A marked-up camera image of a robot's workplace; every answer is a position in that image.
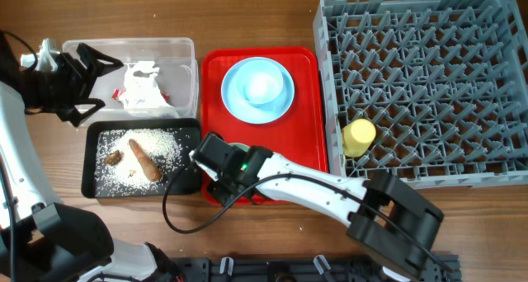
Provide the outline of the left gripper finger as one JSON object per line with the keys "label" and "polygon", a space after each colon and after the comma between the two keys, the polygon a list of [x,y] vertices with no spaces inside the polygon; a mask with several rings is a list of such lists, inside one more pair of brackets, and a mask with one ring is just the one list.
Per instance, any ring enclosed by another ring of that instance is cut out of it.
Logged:
{"label": "left gripper finger", "polygon": [[85,43],[78,45],[77,53],[85,65],[87,72],[95,78],[124,67],[124,64],[119,59],[103,54]]}
{"label": "left gripper finger", "polygon": [[106,103],[100,99],[82,99],[71,106],[59,109],[57,116],[61,121],[70,123],[73,127],[77,128],[105,105]]}

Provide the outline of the red candy wrapper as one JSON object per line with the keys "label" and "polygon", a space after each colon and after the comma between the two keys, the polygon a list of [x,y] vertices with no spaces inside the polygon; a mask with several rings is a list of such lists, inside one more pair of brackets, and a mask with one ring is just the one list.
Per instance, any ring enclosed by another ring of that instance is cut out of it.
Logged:
{"label": "red candy wrapper", "polygon": [[124,93],[124,91],[116,89],[116,90],[114,91],[113,95],[112,95],[112,98],[113,98],[114,100],[118,101],[119,98],[120,98],[120,96],[121,96],[123,93]]}

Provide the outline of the green bowl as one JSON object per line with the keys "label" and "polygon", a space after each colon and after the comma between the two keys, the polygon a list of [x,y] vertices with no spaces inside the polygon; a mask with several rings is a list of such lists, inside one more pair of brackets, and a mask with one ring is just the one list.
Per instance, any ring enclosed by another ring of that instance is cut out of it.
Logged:
{"label": "green bowl", "polygon": [[240,148],[244,152],[247,152],[249,150],[249,146],[247,146],[246,144],[243,144],[243,143],[231,143],[230,145],[234,146],[236,148]]}

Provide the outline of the white napkin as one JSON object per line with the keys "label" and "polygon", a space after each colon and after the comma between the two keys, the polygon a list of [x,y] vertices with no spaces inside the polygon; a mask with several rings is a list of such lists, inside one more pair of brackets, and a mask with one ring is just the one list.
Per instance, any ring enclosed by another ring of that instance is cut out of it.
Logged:
{"label": "white napkin", "polygon": [[119,96],[125,109],[155,109],[171,107],[156,81],[159,67],[154,61],[139,61],[127,67],[125,91]]}

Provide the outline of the brown food chunk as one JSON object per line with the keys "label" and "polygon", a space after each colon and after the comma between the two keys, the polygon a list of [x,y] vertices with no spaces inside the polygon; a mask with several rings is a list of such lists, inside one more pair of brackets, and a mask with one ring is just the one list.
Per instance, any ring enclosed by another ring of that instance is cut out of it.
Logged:
{"label": "brown food chunk", "polygon": [[116,150],[113,153],[110,153],[104,160],[104,163],[110,166],[118,164],[122,159],[120,150]]}

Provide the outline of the white rice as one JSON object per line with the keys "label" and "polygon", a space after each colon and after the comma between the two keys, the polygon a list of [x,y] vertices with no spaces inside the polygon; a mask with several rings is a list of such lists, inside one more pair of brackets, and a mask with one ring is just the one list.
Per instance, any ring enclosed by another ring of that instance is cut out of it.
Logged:
{"label": "white rice", "polygon": [[[149,181],[134,156],[128,141],[134,139],[156,163],[163,176]],[[184,147],[169,129],[111,129],[97,136],[94,194],[99,198],[161,195],[168,176],[182,166]],[[110,166],[105,158],[120,150],[121,161]]]}

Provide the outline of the brown sweet potato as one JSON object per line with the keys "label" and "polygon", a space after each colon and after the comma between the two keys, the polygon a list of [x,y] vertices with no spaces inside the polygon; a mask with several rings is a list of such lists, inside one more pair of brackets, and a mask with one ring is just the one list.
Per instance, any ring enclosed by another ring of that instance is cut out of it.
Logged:
{"label": "brown sweet potato", "polygon": [[136,157],[139,165],[142,168],[142,171],[145,177],[152,182],[157,182],[162,179],[162,172],[156,165],[156,163],[144,152],[144,150],[139,146],[139,144],[134,140],[130,139],[128,144]]}

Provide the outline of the light blue plate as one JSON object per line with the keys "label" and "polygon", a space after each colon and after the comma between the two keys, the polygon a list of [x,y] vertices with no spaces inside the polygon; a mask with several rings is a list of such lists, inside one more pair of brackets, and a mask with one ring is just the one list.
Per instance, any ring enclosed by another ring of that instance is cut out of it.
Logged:
{"label": "light blue plate", "polygon": [[279,63],[285,80],[282,93],[271,103],[263,106],[252,106],[239,95],[234,81],[235,73],[242,62],[243,60],[236,63],[224,76],[221,84],[221,97],[224,106],[236,119],[249,124],[262,125],[278,120],[289,110],[295,98],[295,83],[290,73]]}

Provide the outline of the yellow plastic cup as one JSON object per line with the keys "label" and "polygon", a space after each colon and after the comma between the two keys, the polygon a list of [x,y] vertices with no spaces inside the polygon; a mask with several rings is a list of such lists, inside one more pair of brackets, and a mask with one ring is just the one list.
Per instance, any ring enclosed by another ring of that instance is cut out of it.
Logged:
{"label": "yellow plastic cup", "polygon": [[343,152],[348,157],[360,157],[370,147],[376,136],[376,128],[366,119],[352,121],[342,129]]}

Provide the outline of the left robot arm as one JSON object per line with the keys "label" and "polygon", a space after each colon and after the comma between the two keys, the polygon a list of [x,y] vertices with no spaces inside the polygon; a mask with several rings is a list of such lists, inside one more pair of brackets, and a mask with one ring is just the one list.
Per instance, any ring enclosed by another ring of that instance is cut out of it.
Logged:
{"label": "left robot arm", "polygon": [[183,281],[160,249],[114,239],[94,213],[63,204],[31,141],[27,115],[78,127],[104,107],[96,80],[123,63],[81,43],[78,57],[31,53],[18,62],[1,33],[1,272],[13,281]]}

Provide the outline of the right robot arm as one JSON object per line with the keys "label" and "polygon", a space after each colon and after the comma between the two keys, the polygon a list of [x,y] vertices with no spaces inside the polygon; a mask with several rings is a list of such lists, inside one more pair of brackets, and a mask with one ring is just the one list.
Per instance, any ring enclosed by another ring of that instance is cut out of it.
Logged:
{"label": "right robot arm", "polygon": [[430,262],[444,214],[388,172],[341,177],[296,164],[268,148],[242,150],[208,133],[190,159],[225,188],[225,208],[260,195],[302,205],[337,220],[388,275],[418,280]]}

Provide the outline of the grey dishwasher rack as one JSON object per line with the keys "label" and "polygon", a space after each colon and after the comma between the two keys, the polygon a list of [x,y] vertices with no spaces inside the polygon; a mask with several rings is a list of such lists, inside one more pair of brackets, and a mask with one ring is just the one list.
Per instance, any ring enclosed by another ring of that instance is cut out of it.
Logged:
{"label": "grey dishwasher rack", "polygon": [[[527,32],[516,0],[320,0],[313,36],[332,174],[417,189],[527,182]],[[360,157],[342,129],[366,119]]]}

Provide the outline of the clear plastic bin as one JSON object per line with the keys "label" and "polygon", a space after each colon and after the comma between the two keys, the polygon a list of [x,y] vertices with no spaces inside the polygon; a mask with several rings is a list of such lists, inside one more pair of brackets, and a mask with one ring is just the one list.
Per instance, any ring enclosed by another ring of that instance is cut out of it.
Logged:
{"label": "clear plastic bin", "polygon": [[[124,67],[97,79],[91,98],[106,105],[83,122],[195,118],[199,94],[198,64],[189,38],[119,38],[84,40],[94,49],[119,59]],[[150,62],[158,71],[154,78],[167,98],[167,107],[124,108],[116,93],[125,90],[125,73],[138,63]]]}

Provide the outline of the black plastic tray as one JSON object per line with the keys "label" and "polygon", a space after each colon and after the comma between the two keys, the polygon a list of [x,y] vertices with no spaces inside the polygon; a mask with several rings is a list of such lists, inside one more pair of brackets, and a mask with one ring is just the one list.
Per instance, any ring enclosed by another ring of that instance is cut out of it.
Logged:
{"label": "black plastic tray", "polygon": [[87,198],[99,198],[94,194],[94,171],[97,148],[97,136],[104,130],[111,129],[169,129],[175,133],[175,138],[185,149],[182,154],[183,163],[168,176],[166,190],[172,195],[187,195],[200,190],[201,178],[198,171],[186,170],[190,162],[190,151],[200,143],[200,123],[196,119],[151,119],[151,120],[115,120],[99,121],[91,124],[87,130],[84,164],[82,171],[82,194]]}

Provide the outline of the red plastic tray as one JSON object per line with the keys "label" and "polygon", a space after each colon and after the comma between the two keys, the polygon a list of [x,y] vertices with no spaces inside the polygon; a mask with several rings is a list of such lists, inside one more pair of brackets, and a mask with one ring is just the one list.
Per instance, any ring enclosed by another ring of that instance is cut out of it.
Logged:
{"label": "red plastic tray", "polygon": [[[221,100],[221,83],[226,73],[251,57],[280,63],[295,85],[291,107],[269,124],[252,125],[237,120]],[[288,46],[212,51],[201,64],[200,94],[203,133],[216,132],[229,143],[263,146],[302,166],[328,171],[318,65],[309,49]]]}

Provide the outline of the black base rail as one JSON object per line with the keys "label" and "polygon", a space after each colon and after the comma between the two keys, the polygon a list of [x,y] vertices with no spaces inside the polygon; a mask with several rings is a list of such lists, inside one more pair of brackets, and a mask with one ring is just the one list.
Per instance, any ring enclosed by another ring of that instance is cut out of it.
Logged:
{"label": "black base rail", "polygon": [[175,258],[185,281],[392,281],[368,256],[309,259]]}

